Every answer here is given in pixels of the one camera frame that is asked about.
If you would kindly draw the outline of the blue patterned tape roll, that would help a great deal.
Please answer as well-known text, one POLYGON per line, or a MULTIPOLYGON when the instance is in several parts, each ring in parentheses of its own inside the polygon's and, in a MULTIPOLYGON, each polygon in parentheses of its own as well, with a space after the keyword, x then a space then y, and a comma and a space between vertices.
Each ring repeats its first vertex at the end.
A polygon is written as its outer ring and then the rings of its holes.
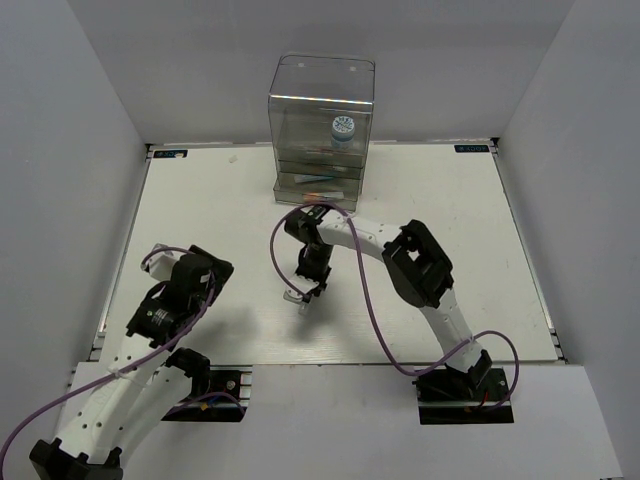
POLYGON ((355 137, 355 120, 348 115, 336 116, 331 123, 331 144, 336 149, 348 148, 355 137))

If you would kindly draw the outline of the clear drawer organizer box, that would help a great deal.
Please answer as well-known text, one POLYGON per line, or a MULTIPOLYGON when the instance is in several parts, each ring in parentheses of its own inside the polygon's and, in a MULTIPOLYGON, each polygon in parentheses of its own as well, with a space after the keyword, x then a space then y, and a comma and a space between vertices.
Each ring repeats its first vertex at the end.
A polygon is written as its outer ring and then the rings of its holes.
POLYGON ((276 166, 275 200, 302 204, 308 192, 342 191, 334 200, 353 211, 362 193, 372 129, 375 62, 344 55, 289 53, 280 57, 268 95, 269 125, 276 166), (346 153, 307 155, 307 148, 333 148, 331 123, 339 115, 355 120, 346 153), (333 180, 295 184, 293 176, 325 175, 333 180))

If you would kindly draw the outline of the orange capped tube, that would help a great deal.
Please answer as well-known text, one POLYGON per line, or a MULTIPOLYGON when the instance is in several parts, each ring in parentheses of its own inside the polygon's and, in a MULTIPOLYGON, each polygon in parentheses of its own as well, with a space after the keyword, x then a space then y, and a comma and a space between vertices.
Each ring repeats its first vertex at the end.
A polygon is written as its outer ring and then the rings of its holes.
POLYGON ((344 198, 342 191, 308 192, 303 195, 305 201, 334 201, 344 198))

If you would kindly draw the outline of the blue capped tube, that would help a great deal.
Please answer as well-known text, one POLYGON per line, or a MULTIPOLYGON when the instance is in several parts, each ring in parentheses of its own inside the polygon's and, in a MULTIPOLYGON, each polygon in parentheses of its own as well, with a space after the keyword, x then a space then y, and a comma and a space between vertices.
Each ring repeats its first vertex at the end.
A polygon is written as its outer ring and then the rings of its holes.
POLYGON ((315 182, 326 182, 333 180, 332 176, 325 175, 303 175, 297 174, 293 176, 293 180, 295 184, 307 184, 307 183, 315 183, 315 182))

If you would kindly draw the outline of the red pen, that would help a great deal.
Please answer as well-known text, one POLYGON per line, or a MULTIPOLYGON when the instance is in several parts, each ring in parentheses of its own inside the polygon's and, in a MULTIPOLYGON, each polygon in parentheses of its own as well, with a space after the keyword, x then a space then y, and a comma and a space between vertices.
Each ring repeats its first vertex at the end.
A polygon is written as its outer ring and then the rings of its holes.
POLYGON ((345 150, 334 148, 307 148, 305 149, 307 155, 323 155, 323 156, 335 156, 346 153, 345 150))

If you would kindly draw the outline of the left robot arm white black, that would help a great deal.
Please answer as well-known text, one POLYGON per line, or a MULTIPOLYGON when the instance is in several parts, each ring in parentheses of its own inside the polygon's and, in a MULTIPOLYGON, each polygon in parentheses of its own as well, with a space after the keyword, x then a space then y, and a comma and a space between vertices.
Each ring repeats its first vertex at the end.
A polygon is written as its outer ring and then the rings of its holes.
POLYGON ((105 379, 29 459, 41 479, 120 479, 144 437, 178 404, 205 396, 210 360, 180 346, 231 278, 234 267, 202 248, 155 245, 141 268, 155 280, 125 327, 105 379))

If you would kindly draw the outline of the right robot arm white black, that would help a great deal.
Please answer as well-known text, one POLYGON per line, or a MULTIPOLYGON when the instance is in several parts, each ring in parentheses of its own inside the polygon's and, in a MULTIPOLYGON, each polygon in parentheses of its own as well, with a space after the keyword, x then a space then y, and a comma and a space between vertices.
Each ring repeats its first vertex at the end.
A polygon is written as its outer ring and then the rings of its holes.
POLYGON ((488 385, 489 353, 474 338, 454 291, 453 264, 427 226, 411 220, 405 225, 377 223, 348 214, 329 203, 292 210, 277 225, 302 244, 294 274, 282 276, 284 298, 304 308, 327 287, 335 247, 382 262, 399 297, 427 320, 444 353, 453 390, 472 399, 488 385))

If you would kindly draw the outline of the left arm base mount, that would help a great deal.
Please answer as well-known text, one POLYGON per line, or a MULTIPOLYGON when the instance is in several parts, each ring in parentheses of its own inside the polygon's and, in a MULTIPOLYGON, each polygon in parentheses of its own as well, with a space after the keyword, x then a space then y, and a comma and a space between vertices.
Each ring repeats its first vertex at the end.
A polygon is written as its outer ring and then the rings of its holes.
POLYGON ((190 381, 189 394, 163 421, 239 423, 249 406, 252 378, 252 366, 210 367, 190 381))

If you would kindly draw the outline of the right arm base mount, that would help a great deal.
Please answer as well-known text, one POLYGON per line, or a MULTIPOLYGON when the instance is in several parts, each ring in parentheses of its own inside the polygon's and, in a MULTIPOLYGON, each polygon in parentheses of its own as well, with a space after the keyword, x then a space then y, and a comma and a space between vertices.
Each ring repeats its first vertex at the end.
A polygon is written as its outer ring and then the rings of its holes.
POLYGON ((421 425, 512 424, 514 415, 509 401, 500 406, 508 392, 502 368, 492 368, 478 390, 464 390, 438 369, 413 381, 416 388, 421 425))

